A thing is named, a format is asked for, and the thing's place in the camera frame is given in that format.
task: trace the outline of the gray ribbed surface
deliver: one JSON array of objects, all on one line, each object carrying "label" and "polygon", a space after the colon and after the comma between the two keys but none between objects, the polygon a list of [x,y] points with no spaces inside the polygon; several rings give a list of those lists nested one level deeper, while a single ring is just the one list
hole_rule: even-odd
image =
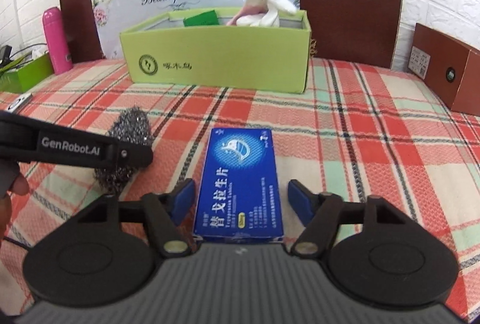
[{"label": "gray ribbed surface", "polygon": [[288,256],[279,244],[204,244],[189,258],[166,261],[152,282],[122,302],[93,309],[69,309],[42,302],[16,322],[450,324],[462,321],[440,305],[408,313],[361,305],[337,291],[317,263]]}]

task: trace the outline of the red plaid fabric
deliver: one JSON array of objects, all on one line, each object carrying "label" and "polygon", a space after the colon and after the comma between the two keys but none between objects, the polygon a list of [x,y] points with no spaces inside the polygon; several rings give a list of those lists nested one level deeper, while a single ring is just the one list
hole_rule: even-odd
[{"label": "red plaid fabric", "polygon": [[[121,61],[78,64],[33,90],[23,115],[105,133],[119,113],[148,112],[154,161],[124,190],[133,200],[165,192],[193,177],[198,183],[214,126],[274,133],[287,243],[303,227],[287,201],[287,182],[347,201],[381,195],[457,253],[461,274],[448,300],[459,315],[480,313],[480,123],[450,113],[424,83],[406,73],[342,61],[314,60],[302,95],[228,88],[132,84]],[[4,108],[15,98],[0,94]],[[88,168],[22,165],[32,194],[13,197],[8,235],[35,244],[97,198]],[[181,229],[189,234],[194,210]],[[126,225],[132,233],[138,227]],[[340,238],[355,233],[343,227]],[[32,302],[23,281],[25,252],[0,250],[0,307],[8,314]]]}]

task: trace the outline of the headboard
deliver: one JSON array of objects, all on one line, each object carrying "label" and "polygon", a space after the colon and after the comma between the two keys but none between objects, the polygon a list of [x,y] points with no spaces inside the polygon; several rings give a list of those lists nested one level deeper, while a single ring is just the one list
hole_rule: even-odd
[{"label": "headboard", "polygon": [[[402,0],[300,0],[316,56],[389,68]],[[73,62],[103,57],[91,0],[60,0]]]}]

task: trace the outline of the pink bottle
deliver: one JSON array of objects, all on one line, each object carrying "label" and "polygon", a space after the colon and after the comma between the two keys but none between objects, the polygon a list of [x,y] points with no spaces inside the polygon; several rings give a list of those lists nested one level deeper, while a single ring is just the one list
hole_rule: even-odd
[{"label": "pink bottle", "polygon": [[67,39],[63,31],[62,12],[58,7],[47,9],[42,17],[43,32],[49,47],[53,71],[59,75],[73,68]]}]

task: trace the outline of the box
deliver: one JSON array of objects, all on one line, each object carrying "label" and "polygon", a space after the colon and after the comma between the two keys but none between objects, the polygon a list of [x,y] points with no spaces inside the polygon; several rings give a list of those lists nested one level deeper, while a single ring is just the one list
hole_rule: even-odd
[{"label": "box", "polygon": [[[184,27],[184,18],[212,10],[220,25]],[[306,12],[280,13],[280,28],[226,26],[238,10],[168,12],[120,33],[131,79],[302,93],[311,35]]]},{"label": "box", "polygon": [[193,235],[196,240],[208,242],[282,241],[282,211],[270,130],[212,130]]},{"label": "box", "polygon": [[452,111],[480,116],[480,51],[416,24],[409,69]]},{"label": "box", "polygon": [[50,55],[35,59],[21,67],[0,75],[0,91],[22,94],[53,74]]}]

